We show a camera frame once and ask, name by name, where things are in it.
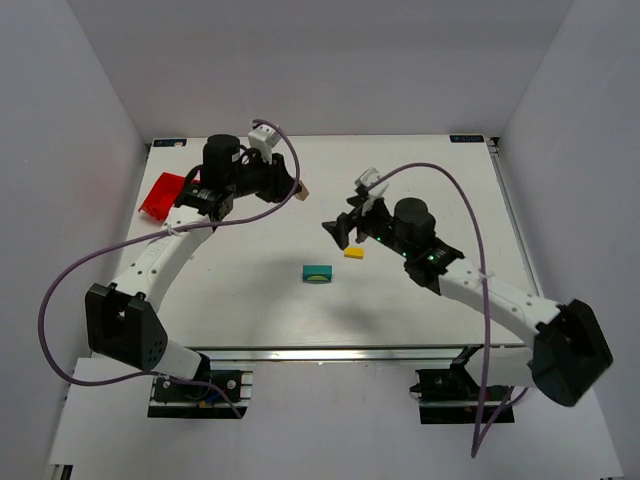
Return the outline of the yellow wood block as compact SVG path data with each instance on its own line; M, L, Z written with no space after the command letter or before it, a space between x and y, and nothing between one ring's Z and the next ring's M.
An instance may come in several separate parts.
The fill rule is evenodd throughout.
M365 256L365 250L363 248L360 248L360 247L347 247L343 251L343 254L344 254L345 258L363 259L364 256Z

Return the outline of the natural tan wood block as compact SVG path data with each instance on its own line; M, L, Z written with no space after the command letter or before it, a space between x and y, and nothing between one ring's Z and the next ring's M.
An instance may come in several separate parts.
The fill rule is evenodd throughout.
M302 182L300 182L295 193L295 198L299 201L305 201L308 196L309 190Z

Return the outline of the red plastic bin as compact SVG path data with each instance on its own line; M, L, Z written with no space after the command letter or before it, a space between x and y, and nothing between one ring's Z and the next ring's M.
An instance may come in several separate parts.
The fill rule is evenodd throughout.
M138 211L163 222L184 185L182 176L163 172L142 201Z

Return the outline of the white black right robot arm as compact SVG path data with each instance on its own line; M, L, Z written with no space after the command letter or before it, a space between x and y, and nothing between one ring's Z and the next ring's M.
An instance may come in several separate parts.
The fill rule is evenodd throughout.
M528 294L480 273L464 254L439 239L426 203L404 198L394 209L381 199L349 198L352 210L323 228L345 249L349 235L371 238L404 259L404 270L420 287L457 301L510 331L522 346L483 354L471 348L452 364L464 380L489 385L534 387L555 403L572 407L612 365L613 355L593 309L574 299L567 304Z

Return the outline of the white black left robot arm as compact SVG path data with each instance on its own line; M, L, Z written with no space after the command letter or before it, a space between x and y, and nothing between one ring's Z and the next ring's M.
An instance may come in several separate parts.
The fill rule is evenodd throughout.
M203 159L184 178L158 237L109 285L95 284L86 293L92 352L141 372L208 380L209 360L170 340L158 311L177 275L231 213L236 200L254 195L280 204L302 193L283 156L273 151L280 139L266 124L254 126L247 146L233 135L207 139Z

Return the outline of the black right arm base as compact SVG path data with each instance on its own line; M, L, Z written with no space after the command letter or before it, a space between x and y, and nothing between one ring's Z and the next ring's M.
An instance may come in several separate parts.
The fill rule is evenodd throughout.
M465 370L481 346L465 347L446 368L416 371L417 382L409 388L419 404L422 425L472 425L480 393L478 380Z

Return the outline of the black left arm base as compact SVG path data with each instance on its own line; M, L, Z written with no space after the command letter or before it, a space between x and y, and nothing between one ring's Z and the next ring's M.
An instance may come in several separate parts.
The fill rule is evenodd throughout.
M208 382L218 387L237 413L215 389L188 386L168 379L154 381L147 417L155 419L217 420L244 417L252 397L253 371L213 367Z

